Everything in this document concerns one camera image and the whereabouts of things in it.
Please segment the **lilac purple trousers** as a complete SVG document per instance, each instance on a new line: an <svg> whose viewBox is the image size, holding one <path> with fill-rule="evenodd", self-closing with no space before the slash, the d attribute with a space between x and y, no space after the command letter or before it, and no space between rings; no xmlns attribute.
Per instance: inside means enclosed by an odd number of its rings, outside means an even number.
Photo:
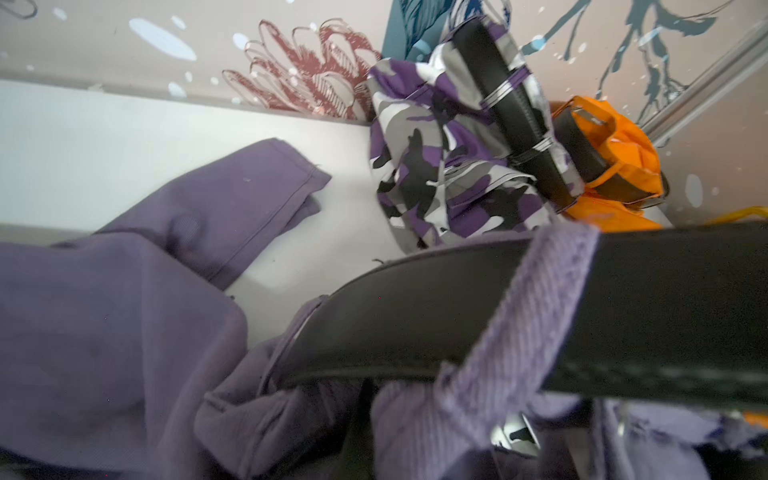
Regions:
<svg viewBox="0 0 768 480"><path fill-rule="evenodd" d="M272 379L226 289L316 214L328 176L266 140L163 186L87 237L1 247L1 473L94 479L763 479L742 408L434 380Z"/></svg>

